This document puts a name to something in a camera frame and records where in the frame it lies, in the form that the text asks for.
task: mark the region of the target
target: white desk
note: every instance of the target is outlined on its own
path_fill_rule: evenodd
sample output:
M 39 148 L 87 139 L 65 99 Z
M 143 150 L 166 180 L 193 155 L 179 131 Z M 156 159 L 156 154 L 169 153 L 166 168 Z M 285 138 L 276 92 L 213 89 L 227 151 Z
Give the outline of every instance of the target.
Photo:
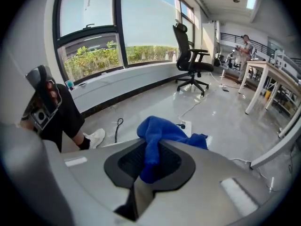
M 261 75 L 261 79 L 259 81 L 257 90 L 250 102 L 250 104 L 248 105 L 245 113 L 249 114 L 250 111 L 252 110 L 254 104 L 256 103 L 260 92 L 263 89 L 263 85 L 265 83 L 265 80 L 267 78 L 267 76 L 273 78 L 275 81 L 277 81 L 277 85 L 274 87 L 272 94 L 269 97 L 269 100 L 266 104 L 266 109 L 268 110 L 269 106 L 272 104 L 277 91 L 279 89 L 279 86 L 282 85 L 285 88 L 287 88 L 288 90 L 290 90 L 291 92 L 293 92 L 298 98 L 301 97 L 301 88 L 298 86 L 298 84 L 285 72 L 283 72 L 282 70 L 276 68 L 275 66 L 273 66 L 272 64 L 266 62 L 266 61 L 249 61 L 247 63 L 247 68 L 246 68 L 246 72 L 244 75 L 244 79 L 242 81 L 242 84 L 239 88 L 239 93 L 241 93 L 242 88 L 246 82 L 247 76 L 248 76 L 248 72 L 249 72 L 249 67 L 254 67 L 257 70 L 262 72 Z M 298 109 L 296 111 L 296 113 L 293 115 L 293 117 L 291 118 L 291 120 L 289 121 L 289 123 L 286 125 L 286 127 L 279 133 L 279 137 L 283 137 L 283 135 L 285 135 L 285 133 L 291 128 L 291 126 L 296 122 L 296 120 L 298 119 L 299 115 L 301 113 L 301 104 L 299 103 L 298 105 Z

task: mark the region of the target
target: blue towel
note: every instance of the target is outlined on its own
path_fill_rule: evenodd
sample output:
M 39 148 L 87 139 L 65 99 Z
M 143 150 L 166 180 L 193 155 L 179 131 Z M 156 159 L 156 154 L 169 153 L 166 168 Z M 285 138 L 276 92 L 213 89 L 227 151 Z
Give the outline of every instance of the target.
M 144 169 L 140 178 L 146 183 L 156 181 L 155 166 L 159 164 L 160 155 L 158 141 L 168 139 L 196 146 L 202 149 L 207 148 L 206 135 L 192 134 L 190 138 L 175 124 L 156 116 L 149 116 L 137 128 L 137 135 L 146 140 L 147 146 L 144 155 Z

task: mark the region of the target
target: gray floor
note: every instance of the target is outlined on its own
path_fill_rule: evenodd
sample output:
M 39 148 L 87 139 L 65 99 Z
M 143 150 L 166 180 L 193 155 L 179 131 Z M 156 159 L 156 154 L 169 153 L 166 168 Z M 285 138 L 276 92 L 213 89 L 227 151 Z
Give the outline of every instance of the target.
M 104 146 L 114 143 L 118 118 L 124 119 L 118 131 L 118 142 L 121 142 L 137 138 L 138 125 L 150 115 L 162 117 L 174 123 L 179 123 L 179 117 L 181 117 L 183 120 L 191 121 L 192 133 L 212 136 L 211 143 L 208 145 L 209 150 L 227 158 L 241 158 L 248 161 L 258 158 L 278 142 L 279 127 L 283 128 L 289 121 L 284 113 L 279 113 L 273 107 L 268 111 L 265 110 L 266 100 L 262 97 L 251 113 L 246 115 L 244 111 L 254 91 L 244 89 L 243 94 L 240 95 L 237 89 L 228 88 L 229 92 L 224 92 L 210 74 L 203 74 L 201 80 L 210 84 L 209 90 L 206 91 L 207 96 L 204 98 L 194 86 L 186 86 L 177 92 L 177 84 L 173 81 L 86 118 L 82 129 L 90 134 L 97 128 L 104 128 L 106 137 L 101 144 Z M 225 78 L 222 82 L 238 87 L 233 81 Z M 78 148 L 64 135 L 63 153 L 76 150 Z M 293 154 L 295 168 L 299 165 L 299 157 L 299 153 L 296 156 Z M 289 163 L 289 152 L 286 152 L 260 167 L 261 173 L 268 178 L 267 184 L 270 184 L 272 177 L 275 180 L 275 190 L 290 183 Z M 241 162 L 237 164 L 248 170 L 247 164 Z

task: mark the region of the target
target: chair headrest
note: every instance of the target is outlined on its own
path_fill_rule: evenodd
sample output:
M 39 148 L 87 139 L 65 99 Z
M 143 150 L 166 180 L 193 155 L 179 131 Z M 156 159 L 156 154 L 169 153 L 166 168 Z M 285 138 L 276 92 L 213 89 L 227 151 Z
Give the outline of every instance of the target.
M 176 19 L 176 25 L 175 27 L 179 30 L 181 30 L 182 32 L 187 32 L 187 27 L 184 24 L 181 24 L 177 19 Z

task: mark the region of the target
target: window frame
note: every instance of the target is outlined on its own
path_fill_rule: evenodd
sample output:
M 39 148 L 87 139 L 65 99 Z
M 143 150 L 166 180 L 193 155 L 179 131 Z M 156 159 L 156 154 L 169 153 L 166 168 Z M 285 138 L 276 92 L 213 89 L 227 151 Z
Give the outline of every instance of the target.
M 195 24 L 190 18 L 188 18 L 188 16 L 186 16 L 182 12 L 181 3 L 183 2 L 189 9 L 191 9 L 193 14 L 194 14 L 194 9 L 191 6 L 189 6 L 188 3 L 185 2 L 184 0 L 179 0 L 179 2 L 180 2 L 180 13 L 181 13 L 181 21 L 180 22 L 182 23 L 182 18 L 184 17 L 185 19 L 187 19 L 189 22 L 191 22 L 193 24 L 193 31 L 192 31 L 193 41 L 189 41 L 189 44 L 194 48 Z M 121 66 L 112 68 L 112 69 L 108 69 L 108 70 L 104 70 L 104 71 L 101 71 L 98 73 L 94 73 L 92 75 L 89 75 L 89 76 L 79 79 L 77 81 L 74 81 L 74 85 L 78 85 L 86 80 L 100 76 L 104 72 L 108 73 L 108 72 L 112 72 L 112 71 L 120 70 L 120 69 L 124 69 L 124 68 L 131 68 L 131 67 L 137 67 L 137 66 L 142 66 L 142 65 L 170 62 L 167 60 L 161 60 L 161 61 L 145 61 L 145 62 L 139 62 L 139 63 L 134 63 L 134 64 L 128 64 L 126 47 L 125 47 L 125 42 L 124 42 L 124 35 L 123 35 L 123 26 L 122 26 L 121 0 L 112 0 L 113 25 L 91 27 L 88 29 L 72 32 L 72 33 L 64 35 L 62 37 L 60 36 L 61 4 L 62 4 L 62 0 L 55 0 L 54 9 L 53 9 L 53 43 L 54 43 L 55 56 L 56 56 L 56 60 L 58 63 L 58 67 L 59 67 L 60 73 L 61 73 L 64 81 L 69 80 L 69 77 L 67 75 L 64 65 L 61 63 L 58 49 L 61 46 L 66 45 L 75 40 L 79 40 L 79 39 L 82 39 L 85 37 L 94 36 L 94 35 L 98 35 L 98 34 L 101 35 L 104 33 L 116 33 L 116 35 L 118 36 L 118 39 L 119 39 L 118 46 L 119 46 L 120 55 L 121 55 L 121 58 L 120 58 Z

